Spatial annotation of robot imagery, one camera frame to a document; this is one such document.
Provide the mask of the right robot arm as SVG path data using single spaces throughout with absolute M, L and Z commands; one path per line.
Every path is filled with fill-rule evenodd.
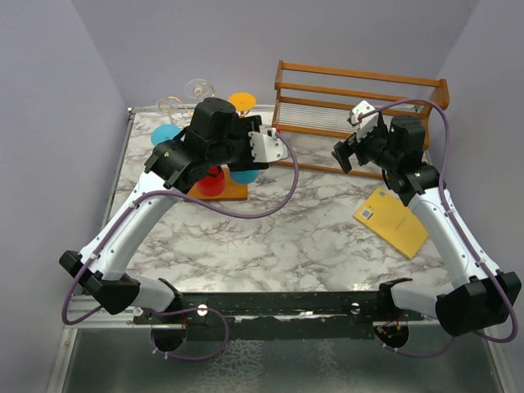
M 411 115 L 396 115 L 386 124 L 370 105 L 353 109 L 348 119 L 356 131 L 333 148 L 344 172 L 350 157 L 360 165 L 369 162 L 382 169 L 386 184 L 419 219 L 438 250 L 452 289 L 435 295 L 416 287 L 409 278 L 380 286 L 377 313 L 386 320 L 405 310 L 439 321 L 452 337 L 517 322 L 513 305 L 522 288 L 514 272 L 505 273 L 481 249 L 452 205 L 439 171 L 423 161 L 426 130 Z

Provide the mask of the clear ribbed wine glass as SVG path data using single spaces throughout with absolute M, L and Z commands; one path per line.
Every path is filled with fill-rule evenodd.
M 171 124 L 175 124 L 174 114 L 178 111 L 178 100 L 176 97 L 163 97 L 156 103 L 156 107 L 159 113 L 168 117 Z

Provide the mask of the clear smooth wine glass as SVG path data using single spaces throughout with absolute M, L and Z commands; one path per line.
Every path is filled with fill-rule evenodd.
M 189 81 L 184 87 L 184 92 L 187 97 L 199 102 L 215 95 L 213 85 L 205 79 L 193 79 Z

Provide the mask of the red plastic goblet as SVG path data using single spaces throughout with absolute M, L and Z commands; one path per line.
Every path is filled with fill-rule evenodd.
M 208 175 L 195 184 L 195 189 L 204 197 L 217 197 L 226 188 L 226 178 L 221 166 L 210 168 Z

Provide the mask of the yellow plastic goblet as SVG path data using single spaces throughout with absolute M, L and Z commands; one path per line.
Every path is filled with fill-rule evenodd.
M 246 117 L 256 105 L 256 98 L 247 92 L 232 94 L 228 101 L 236 108 L 241 117 Z

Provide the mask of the blue plastic goblet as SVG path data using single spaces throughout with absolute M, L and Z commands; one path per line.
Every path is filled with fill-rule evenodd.
M 230 179 L 237 184 L 250 184 L 253 183 L 259 176 L 257 169 L 243 170 L 243 171 L 232 171 L 229 170 Z
M 156 146 L 160 143 L 166 142 L 175 138 L 181 129 L 176 124 L 162 124 L 156 127 L 151 133 L 151 144 Z

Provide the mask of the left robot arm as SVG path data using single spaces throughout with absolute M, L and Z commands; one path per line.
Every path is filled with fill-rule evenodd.
M 73 285 L 109 314 L 133 306 L 152 309 L 163 323 L 175 321 L 181 311 L 175 289 L 160 279 L 132 277 L 129 262 L 164 214 L 212 170 L 262 170 L 286 157 L 278 133 L 261 126 L 258 115 L 241 117 L 224 99 L 198 103 L 186 127 L 154 146 L 128 198 L 99 234 L 60 257 Z

